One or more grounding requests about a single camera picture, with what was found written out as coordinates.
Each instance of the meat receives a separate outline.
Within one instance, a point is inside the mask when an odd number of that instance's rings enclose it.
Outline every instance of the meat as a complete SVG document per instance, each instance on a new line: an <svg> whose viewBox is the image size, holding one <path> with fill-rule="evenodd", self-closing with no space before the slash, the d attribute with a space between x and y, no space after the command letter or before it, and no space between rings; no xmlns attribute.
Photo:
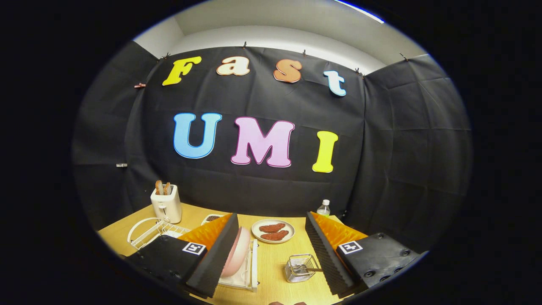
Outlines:
<svg viewBox="0 0 542 305"><path fill-rule="evenodd" d="M288 231L282 230L282 231L277 232L277 233L263 234L260 237L263 238L263 239L266 239L266 240L277 241L277 240L282 240L284 238L284 236L288 235L288 233L289 233Z"/></svg>
<svg viewBox="0 0 542 305"><path fill-rule="evenodd" d="M285 224L276 224L276 225L268 225L268 226L261 226L260 231L265 233L277 233L280 231L280 229L284 228Z"/></svg>

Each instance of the pink letter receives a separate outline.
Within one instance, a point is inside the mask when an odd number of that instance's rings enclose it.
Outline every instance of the pink letter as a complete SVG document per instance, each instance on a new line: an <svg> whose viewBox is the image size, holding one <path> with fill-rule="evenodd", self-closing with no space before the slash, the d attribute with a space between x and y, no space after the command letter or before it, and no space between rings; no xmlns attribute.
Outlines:
<svg viewBox="0 0 542 305"><path fill-rule="evenodd" d="M271 130L264 137L258 121L251 117L238 117L235 124L239 126L239 139L237 140L237 152L231 157L234 164L246 165L250 163L248 146L257 164L263 162L267 152L271 151L271 157L267 159L267 165L272 167L289 167L292 162L288 159L288 146L290 134L295 125L285 120L279 120L273 124Z"/></svg>

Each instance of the orange soft pad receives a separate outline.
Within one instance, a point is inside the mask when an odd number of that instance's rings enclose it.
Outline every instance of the orange soft pad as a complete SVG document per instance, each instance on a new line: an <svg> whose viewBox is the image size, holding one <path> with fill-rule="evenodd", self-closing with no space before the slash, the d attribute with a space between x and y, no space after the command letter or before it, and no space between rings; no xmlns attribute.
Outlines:
<svg viewBox="0 0 542 305"><path fill-rule="evenodd" d="M224 226L231 215L232 213L226 214L177 238L187 242L205 245L207 251L209 251L220 235L220 232L222 232L222 229L224 229Z"/></svg>
<svg viewBox="0 0 542 305"><path fill-rule="evenodd" d="M314 217L314 220L316 220L318 226L320 226L320 229L322 229L327 241L335 250L335 253L337 253L336 249L340 244L367 237L367 235L345 226L333 219L329 219L328 217L316 214L314 212L311 212L311 214Z"/></svg>

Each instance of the screw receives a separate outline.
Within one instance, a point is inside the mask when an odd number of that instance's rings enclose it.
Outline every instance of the screw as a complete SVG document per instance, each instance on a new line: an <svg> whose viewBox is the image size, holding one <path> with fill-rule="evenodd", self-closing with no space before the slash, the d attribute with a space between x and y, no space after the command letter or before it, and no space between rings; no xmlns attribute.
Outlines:
<svg viewBox="0 0 542 305"><path fill-rule="evenodd" d="M170 271L170 275L175 276L176 278L180 278L180 274L178 272L176 272L176 271L173 271L173 270Z"/></svg>

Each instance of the plastic bottle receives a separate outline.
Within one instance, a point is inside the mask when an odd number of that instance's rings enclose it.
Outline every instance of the plastic bottle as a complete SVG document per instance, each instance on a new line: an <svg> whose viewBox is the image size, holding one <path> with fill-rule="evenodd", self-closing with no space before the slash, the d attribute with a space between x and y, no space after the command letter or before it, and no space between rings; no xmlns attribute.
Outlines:
<svg viewBox="0 0 542 305"><path fill-rule="evenodd" d="M318 214L323 215L325 217L329 217L331 210L330 210L330 201L327 199L324 199L322 201L322 205L318 208L316 211Z"/></svg>

